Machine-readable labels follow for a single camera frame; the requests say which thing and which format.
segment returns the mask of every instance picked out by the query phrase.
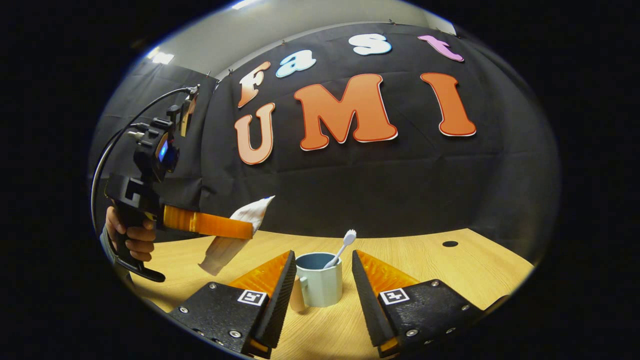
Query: black handle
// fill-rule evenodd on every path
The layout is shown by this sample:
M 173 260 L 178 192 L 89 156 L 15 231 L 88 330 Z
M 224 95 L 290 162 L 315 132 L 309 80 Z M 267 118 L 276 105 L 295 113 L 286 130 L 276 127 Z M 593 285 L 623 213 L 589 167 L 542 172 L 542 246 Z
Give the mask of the black handle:
M 137 209 L 124 204 L 123 202 L 114 201 L 114 207 L 116 212 L 118 213 L 118 218 L 120 219 L 122 225 L 124 225 L 127 229 L 131 226 L 142 226 L 144 219 L 147 216 L 138 211 Z M 163 282 L 164 275 L 160 272 L 145 268 L 145 265 L 142 261 L 131 256 L 130 250 L 125 244 L 125 242 L 129 239 L 127 233 L 120 234 L 116 231 L 115 235 L 115 243 L 117 249 L 114 249 L 116 262 L 131 272 L 138 274 L 145 279 L 155 281 L 155 282 Z

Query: ceiling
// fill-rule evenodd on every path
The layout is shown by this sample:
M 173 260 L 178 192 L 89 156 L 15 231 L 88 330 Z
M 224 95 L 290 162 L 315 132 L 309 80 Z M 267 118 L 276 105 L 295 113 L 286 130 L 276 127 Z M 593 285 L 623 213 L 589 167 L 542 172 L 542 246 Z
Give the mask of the ceiling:
M 178 65 L 222 79 L 255 56 L 325 28 L 357 22 L 388 22 L 438 28 L 455 34 L 450 22 L 398 0 L 259 0 L 206 15 L 158 44 Z

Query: black fabric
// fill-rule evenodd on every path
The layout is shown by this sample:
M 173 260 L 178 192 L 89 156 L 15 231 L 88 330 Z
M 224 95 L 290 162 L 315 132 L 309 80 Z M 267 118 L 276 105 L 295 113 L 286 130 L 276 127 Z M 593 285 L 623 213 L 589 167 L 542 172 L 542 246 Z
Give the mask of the black fabric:
M 366 33 L 384 35 L 392 50 L 356 54 L 348 40 Z M 447 42 L 465 61 L 446 58 L 419 40 L 421 35 Z M 312 51 L 315 65 L 284 78 L 275 76 L 280 61 L 304 49 Z M 262 84 L 255 86 L 257 96 L 238 109 L 240 79 L 264 61 L 271 67 L 264 71 Z M 171 77 L 161 74 L 170 67 L 151 66 L 155 65 L 140 65 L 123 82 L 105 109 L 96 143 L 103 144 L 115 131 L 114 124 L 121 126 L 125 115 L 132 116 L 155 97 L 202 82 L 203 76 L 190 70 L 175 70 Z M 440 106 L 432 87 L 420 78 L 425 72 L 458 80 L 475 135 L 454 138 L 440 133 Z M 397 138 L 357 142 L 352 137 L 354 120 L 347 140 L 339 144 L 321 124 L 329 145 L 301 150 L 305 129 L 294 92 L 322 84 L 339 100 L 349 79 L 365 73 L 383 77 L 381 95 Z M 130 94 L 142 92 L 144 97 L 131 101 Z M 164 111 L 172 101 L 156 109 Z M 262 138 L 255 112 L 269 102 L 275 103 L 273 151 L 263 163 L 247 165 L 237 151 L 234 124 L 242 116 L 253 117 L 250 137 L 256 149 Z M 151 112 L 145 115 L 152 117 Z M 159 187 L 162 196 L 229 217 L 247 203 L 275 195 L 262 223 L 265 231 L 340 237 L 353 228 L 361 237 L 375 238 L 470 228 L 535 263 L 557 212 L 556 145 L 526 82 L 484 45 L 428 28 L 357 24 L 280 45 L 225 77 L 209 104 L 201 100 L 188 136 L 188 141 L 176 140 L 180 162 Z M 117 161 L 119 170 L 131 174 L 133 142 L 119 146 L 109 162 Z

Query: letter cutout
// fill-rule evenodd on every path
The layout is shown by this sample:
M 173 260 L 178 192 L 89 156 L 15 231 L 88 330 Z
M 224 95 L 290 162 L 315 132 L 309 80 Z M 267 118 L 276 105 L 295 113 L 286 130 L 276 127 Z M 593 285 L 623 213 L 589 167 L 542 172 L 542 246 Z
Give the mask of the letter cutout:
M 268 69 L 271 66 L 271 63 L 265 61 L 261 63 L 260 66 L 253 69 L 249 74 L 245 75 L 245 77 L 240 80 L 240 85 L 242 85 L 242 92 L 240 95 L 240 102 L 238 103 L 238 108 L 242 108 L 246 103 L 251 101 L 256 95 L 258 95 L 258 90 L 254 89 L 254 85 L 262 84 L 262 80 L 264 79 L 263 70 Z
M 362 34 L 351 37 L 349 44 L 355 46 L 353 50 L 356 54 L 384 54 L 391 50 L 391 44 L 386 39 L 380 34 Z
M 271 126 L 271 112 L 276 108 L 276 104 L 270 102 L 259 108 L 255 112 L 260 118 L 260 130 L 262 131 L 262 144 L 258 149 L 251 148 L 251 140 L 249 135 L 249 124 L 251 123 L 251 115 L 245 115 L 238 119 L 235 124 L 238 138 L 238 153 L 242 161 L 249 165 L 262 163 L 266 160 L 273 150 L 273 127 Z
M 428 42 L 429 45 L 433 46 L 433 48 L 436 49 L 440 54 L 443 54 L 444 56 L 450 58 L 451 60 L 456 60 L 460 62 L 465 61 L 465 59 L 463 59 L 462 56 L 452 53 L 449 50 L 449 44 L 447 44 L 444 41 L 440 41 L 435 37 L 432 37 L 431 35 L 422 35 L 421 37 L 418 37 L 418 38 L 420 40 Z
M 300 50 L 297 53 L 287 56 L 280 62 L 282 66 L 276 71 L 276 76 L 278 78 L 284 78 L 296 71 L 307 70 L 316 63 L 316 59 L 313 59 L 311 56 L 311 50 Z
M 436 93 L 442 121 L 440 132 L 447 136 L 471 136 L 476 133 L 476 125 L 469 121 L 465 107 L 456 89 L 458 80 L 450 75 L 425 72 L 420 78 L 431 85 Z
M 322 134 L 320 120 L 333 138 L 344 143 L 351 127 L 353 115 L 358 127 L 353 138 L 359 142 L 391 140 L 398 135 L 389 123 L 385 105 L 380 95 L 382 76 L 361 74 L 352 77 L 338 101 L 322 85 L 315 84 L 298 90 L 293 97 L 302 103 L 305 121 L 305 138 L 300 142 L 304 151 L 318 150 L 329 144 L 329 137 Z

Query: mug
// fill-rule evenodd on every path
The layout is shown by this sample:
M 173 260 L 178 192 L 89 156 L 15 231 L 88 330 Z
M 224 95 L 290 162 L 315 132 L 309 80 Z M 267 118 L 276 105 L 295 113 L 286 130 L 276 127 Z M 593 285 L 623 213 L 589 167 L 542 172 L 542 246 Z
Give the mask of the mug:
M 330 268 L 323 267 L 333 259 L 330 252 L 310 252 L 296 258 L 296 281 L 291 294 L 291 307 L 302 311 L 304 305 L 327 307 L 342 298 L 342 259 Z

